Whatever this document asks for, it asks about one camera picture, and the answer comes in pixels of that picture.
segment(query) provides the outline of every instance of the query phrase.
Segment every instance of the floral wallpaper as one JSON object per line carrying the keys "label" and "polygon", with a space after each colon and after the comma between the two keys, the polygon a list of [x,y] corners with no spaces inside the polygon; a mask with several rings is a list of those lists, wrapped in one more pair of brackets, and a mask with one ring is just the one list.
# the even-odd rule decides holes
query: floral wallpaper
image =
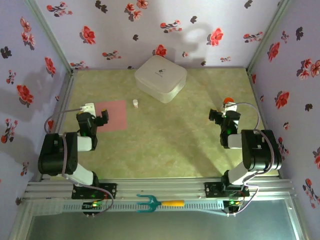
{"label": "floral wallpaper", "polygon": [[[247,67],[279,5],[279,0],[34,1],[70,66],[82,63],[82,69],[137,69],[152,55],[183,67]],[[270,59],[277,51],[275,44]]]}
{"label": "floral wallpaper", "polygon": [[293,1],[251,71],[256,97],[263,97],[258,101],[262,116],[275,133],[284,177],[292,179],[311,239],[320,236],[319,8],[320,1]]}
{"label": "floral wallpaper", "polygon": [[38,175],[43,124],[66,70],[23,1],[0,1],[0,9],[0,239],[7,240],[28,181]]}

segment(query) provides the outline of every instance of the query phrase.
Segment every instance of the white plastic container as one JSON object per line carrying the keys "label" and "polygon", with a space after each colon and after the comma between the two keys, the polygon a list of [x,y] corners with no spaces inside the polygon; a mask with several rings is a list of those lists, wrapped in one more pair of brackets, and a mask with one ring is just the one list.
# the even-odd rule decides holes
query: white plastic container
{"label": "white plastic container", "polygon": [[162,56],[154,55],[134,76],[140,90],[167,104],[185,86],[187,70]]}

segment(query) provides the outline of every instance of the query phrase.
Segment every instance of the yellow handle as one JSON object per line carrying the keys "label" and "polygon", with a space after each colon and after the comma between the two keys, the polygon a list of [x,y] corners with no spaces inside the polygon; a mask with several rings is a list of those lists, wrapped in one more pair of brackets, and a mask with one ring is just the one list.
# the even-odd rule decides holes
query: yellow handle
{"label": "yellow handle", "polygon": [[161,205],[168,206],[168,207],[184,207],[185,201],[184,200],[162,201]]}

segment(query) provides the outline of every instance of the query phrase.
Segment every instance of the pink mat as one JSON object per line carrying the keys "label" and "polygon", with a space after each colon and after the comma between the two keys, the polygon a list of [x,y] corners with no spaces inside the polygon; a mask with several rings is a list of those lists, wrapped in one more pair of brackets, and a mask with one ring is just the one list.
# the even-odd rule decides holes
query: pink mat
{"label": "pink mat", "polygon": [[103,101],[94,104],[96,116],[101,116],[102,110],[107,110],[109,121],[103,126],[98,126],[97,132],[114,132],[127,129],[126,101]]}

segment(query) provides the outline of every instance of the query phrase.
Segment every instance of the orange cap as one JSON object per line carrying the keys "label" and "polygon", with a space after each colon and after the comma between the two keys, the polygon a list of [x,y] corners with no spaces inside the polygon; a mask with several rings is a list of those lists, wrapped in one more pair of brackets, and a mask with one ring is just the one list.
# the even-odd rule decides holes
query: orange cap
{"label": "orange cap", "polygon": [[231,97],[226,97],[224,100],[223,100],[223,103],[226,104],[226,103],[234,103],[235,101],[231,98]]}

